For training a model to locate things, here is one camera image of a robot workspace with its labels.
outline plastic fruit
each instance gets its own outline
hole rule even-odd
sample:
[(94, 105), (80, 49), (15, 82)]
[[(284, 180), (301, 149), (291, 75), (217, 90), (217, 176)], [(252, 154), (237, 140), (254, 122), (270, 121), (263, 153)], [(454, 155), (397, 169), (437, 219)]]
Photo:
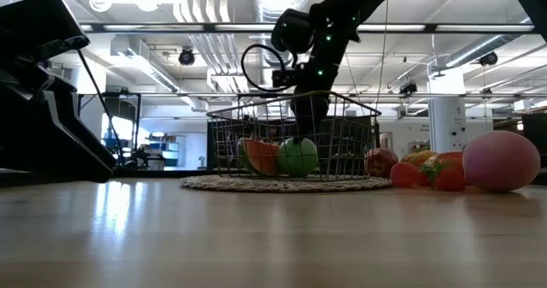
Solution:
[(401, 162), (410, 163), (416, 166), (417, 168), (419, 168), (420, 166), (424, 164), (424, 162), (427, 161), (427, 159), (429, 159), (431, 156), (434, 156), (434, 155), (437, 155), (437, 152), (425, 150), (422, 152), (406, 155), (403, 157)]
[(541, 159), (528, 139), (512, 132), (483, 134), (463, 152), (465, 180), (487, 191), (513, 191), (538, 175)]
[(288, 138), (280, 147), (277, 162), (281, 172), (293, 178), (303, 178), (313, 173), (319, 158), (314, 142), (305, 138)]
[(279, 175), (278, 152), (279, 146), (277, 144), (258, 142), (249, 138), (244, 140), (244, 153), (247, 155), (249, 164), (259, 174), (266, 176)]
[(255, 168), (253, 168), (252, 165), (250, 165), (249, 157), (245, 153), (244, 141), (245, 141), (245, 138), (240, 138), (239, 141), (238, 141), (238, 160), (239, 160), (239, 163), (241, 163), (241, 166), (243, 166), (249, 172), (254, 173), (254, 174), (260, 174), (259, 171), (257, 171)]
[(393, 186), (411, 188), (418, 185), (421, 178), (418, 168), (412, 164), (399, 162), (391, 168), (390, 179)]
[(462, 157), (461, 151), (438, 154), (432, 160), (433, 164), (423, 165), (421, 171), (427, 174), (436, 190), (465, 191)]
[(371, 177), (390, 178), (391, 168), (399, 162), (395, 152), (376, 148), (367, 153), (366, 169)]

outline table surface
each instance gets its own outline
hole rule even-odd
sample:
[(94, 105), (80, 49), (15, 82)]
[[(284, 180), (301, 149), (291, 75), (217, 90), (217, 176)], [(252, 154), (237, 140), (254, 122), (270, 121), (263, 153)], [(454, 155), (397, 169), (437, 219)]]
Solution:
[(0, 287), (542, 287), (547, 188), (253, 194), (121, 179), (0, 190)]

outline security camera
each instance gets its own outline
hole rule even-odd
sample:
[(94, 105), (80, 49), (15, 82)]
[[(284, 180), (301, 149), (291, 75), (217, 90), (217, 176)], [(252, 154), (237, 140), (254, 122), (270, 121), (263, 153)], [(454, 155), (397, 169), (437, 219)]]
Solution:
[(411, 95), (418, 91), (418, 86), (416, 86), (415, 82), (409, 82), (407, 85), (401, 86), (401, 90), (399, 94), (403, 95)]
[(196, 61), (196, 57), (194, 56), (194, 53), (192, 53), (191, 47), (184, 47), (182, 48), (182, 53), (180, 53), (179, 56), (179, 62), (183, 66), (190, 66)]
[(497, 64), (497, 54), (492, 52), (479, 59), (480, 66), (493, 66)]

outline pink ball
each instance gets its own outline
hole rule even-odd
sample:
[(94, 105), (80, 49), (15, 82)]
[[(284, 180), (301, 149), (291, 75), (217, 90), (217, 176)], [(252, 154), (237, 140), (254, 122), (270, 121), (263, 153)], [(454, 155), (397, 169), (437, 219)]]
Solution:
[(488, 191), (520, 189), (536, 178), (540, 168), (536, 146), (512, 132), (488, 132), (463, 152), (466, 182)]

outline red tomato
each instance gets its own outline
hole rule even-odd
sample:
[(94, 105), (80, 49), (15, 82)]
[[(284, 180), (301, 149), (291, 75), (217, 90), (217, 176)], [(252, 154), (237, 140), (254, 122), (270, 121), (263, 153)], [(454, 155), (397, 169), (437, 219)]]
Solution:
[(463, 152), (447, 152), (435, 159), (433, 187), (441, 191), (465, 191)]
[(399, 162), (391, 168), (390, 179), (393, 186), (410, 188), (418, 185), (421, 178), (420, 171), (412, 164)]
[(420, 179), (418, 180), (419, 186), (431, 187), (431, 181), (427, 174), (420, 172)]

